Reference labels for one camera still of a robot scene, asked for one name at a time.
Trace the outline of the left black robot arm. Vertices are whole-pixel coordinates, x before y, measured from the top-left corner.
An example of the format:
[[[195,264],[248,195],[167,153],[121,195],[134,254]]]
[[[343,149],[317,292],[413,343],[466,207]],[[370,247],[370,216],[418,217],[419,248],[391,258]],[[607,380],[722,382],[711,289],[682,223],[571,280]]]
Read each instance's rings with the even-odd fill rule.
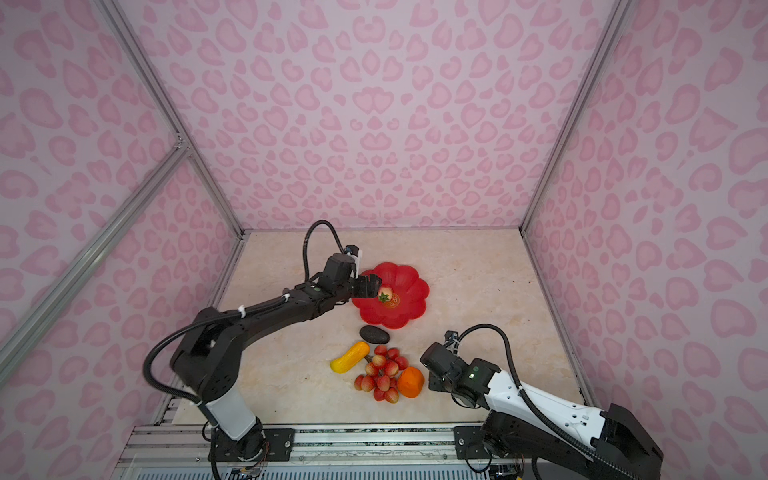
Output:
[[[352,299],[375,299],[382,286],[360,274],[357,257],[335,253],[324,269],[269,301],[220,312],[199,312],[172,355],[170,366],[192,394],[191,403],[212,427],[211,441],[227,460],[252,460],[265,448],[262,423],[236,387],[241,358],[256,341],[314,320]]]

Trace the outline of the yellow squash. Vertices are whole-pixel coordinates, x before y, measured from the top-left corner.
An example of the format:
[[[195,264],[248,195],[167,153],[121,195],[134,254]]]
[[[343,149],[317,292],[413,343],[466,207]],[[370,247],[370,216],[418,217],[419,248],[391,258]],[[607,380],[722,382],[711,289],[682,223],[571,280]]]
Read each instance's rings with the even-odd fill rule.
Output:
[[[370,346],[365,341],[359,341],[350,347],[342,356],[330,362],[334,373],[343,374],[365,359],[370,352]]]

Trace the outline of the orange persimmon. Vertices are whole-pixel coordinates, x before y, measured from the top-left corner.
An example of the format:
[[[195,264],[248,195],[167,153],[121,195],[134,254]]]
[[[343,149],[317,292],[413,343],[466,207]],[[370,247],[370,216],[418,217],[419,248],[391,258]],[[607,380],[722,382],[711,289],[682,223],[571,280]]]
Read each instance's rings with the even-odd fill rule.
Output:
[[[408,367],[402,371],[397,380],[399,393],[406,398],[416,398],[420,395],[425,384],[422,372],[415,367]]]

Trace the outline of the right black-white robot arm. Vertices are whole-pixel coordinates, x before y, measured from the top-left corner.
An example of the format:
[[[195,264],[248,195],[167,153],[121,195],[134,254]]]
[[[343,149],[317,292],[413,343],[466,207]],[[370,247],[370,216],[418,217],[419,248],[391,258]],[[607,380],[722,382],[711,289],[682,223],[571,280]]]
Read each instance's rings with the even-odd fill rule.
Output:
[[[484,409],[482,447],[496,458],[542,458],[587,479],[659,479],[664,454],[627,408],[578,405],[521,381],[511,346],[507,368],[465,362],[434,343],[420,358],[443,391],[465,408]]]

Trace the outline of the red-yellow strawberry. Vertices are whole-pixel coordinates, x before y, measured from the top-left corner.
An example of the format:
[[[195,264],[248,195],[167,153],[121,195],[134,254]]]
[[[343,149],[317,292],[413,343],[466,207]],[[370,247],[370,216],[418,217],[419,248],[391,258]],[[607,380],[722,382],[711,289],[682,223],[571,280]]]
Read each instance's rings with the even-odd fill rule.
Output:
[[[377,294],[377,299],[381,303],[388,303],[390,302],[394,297],[394,292],[391,287],[381,287]]]

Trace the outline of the red lychee bunch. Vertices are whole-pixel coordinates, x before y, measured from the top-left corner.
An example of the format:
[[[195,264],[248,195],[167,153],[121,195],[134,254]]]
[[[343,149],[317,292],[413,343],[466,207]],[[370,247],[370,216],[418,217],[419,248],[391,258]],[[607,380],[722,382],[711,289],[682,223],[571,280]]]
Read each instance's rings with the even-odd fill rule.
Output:
[[[363,357],[363,361],[364,371],[354,379],[353,388],[371,394],[376,402],[398,403],[399,379],[410,367],[401,350],[378,345],[372,354]]]

